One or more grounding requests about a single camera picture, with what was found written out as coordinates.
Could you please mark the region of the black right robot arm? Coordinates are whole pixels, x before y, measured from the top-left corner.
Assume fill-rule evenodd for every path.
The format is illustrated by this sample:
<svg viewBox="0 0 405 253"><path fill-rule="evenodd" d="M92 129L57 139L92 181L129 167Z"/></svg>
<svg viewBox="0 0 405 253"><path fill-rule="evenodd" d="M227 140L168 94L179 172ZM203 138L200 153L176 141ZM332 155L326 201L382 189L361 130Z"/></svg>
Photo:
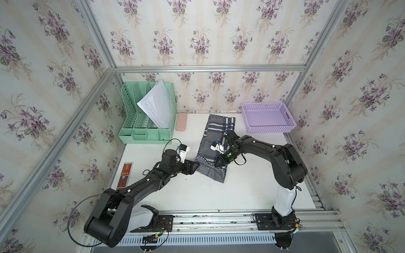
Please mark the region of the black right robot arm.
<svg viewBox="0 0 405 253"><path fill-rule="evenodd" d="M211 149L220 153L215 160L215 167L224 167L235 162L238 156L255 155L270 162L273 175L278 183L277 198L271 211L269 222L278 230L287 230L297 222L293 208L300 191L299 184L308 174L304 162L291 144L275 145L259 141L251 136L238 136L233 130L225 133L228 147L213 141Z"/></svg>

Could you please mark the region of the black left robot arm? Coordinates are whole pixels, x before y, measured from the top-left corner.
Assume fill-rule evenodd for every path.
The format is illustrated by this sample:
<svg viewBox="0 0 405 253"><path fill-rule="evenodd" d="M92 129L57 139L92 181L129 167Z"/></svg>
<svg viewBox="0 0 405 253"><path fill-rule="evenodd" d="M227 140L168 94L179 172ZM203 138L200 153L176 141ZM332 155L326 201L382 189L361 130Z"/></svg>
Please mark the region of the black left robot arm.
<svg viewBox="0 0 405 253"><path fill-rule="evenodd" d="M162 189L177 174L192 175L198 161L181 159L176 150L163 152L161 161L139 181L120 190L107 189L84 225L84 233L112 248L128 231L134 206L148 195Z"/></svg>

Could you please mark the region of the grey plaid pillowcase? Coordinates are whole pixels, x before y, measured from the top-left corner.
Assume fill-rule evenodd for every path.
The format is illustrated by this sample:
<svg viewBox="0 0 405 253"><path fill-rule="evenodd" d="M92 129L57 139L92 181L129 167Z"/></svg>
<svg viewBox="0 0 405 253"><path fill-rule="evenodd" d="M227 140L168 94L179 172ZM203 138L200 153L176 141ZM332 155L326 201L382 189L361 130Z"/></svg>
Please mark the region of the grey plaid pillowcase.
<svg viewBox="0 0 405 253"><path fill-rule="evenodd" d="M216 166L215 162L228 148L225 134L235 129L236 119L211 114L208 118L202 140L198 149L197 171L217 182L225 181L227 167Z"/></svg>

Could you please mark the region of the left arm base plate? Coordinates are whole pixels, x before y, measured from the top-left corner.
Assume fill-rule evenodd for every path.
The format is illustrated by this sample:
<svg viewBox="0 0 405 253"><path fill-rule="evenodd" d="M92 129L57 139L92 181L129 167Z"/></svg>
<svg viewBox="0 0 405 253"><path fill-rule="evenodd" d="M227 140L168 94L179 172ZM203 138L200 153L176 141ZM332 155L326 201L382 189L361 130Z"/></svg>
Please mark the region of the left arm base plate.
<svg viewBox="0 0 405 253"><path fill-rule="evenodd" d="M172 232L173 229L173 215L158 215L152 218L149 225L129 230L130 233L146 233L146 232L161 232L163 230Z"/></svg>

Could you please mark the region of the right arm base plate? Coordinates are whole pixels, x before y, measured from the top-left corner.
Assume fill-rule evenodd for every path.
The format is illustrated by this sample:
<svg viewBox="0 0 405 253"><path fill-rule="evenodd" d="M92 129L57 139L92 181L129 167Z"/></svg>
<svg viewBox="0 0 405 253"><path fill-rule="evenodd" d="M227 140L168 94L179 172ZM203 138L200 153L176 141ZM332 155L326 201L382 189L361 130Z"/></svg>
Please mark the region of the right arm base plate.
<svg viewBox="0 0 405 253"><path fill-rule="evenodd" d="M292 212L285 217L276 213L254 214L253 220L256 223L258 230L295 231L301 223L301 220L296 217L295 212Z"/></svg>

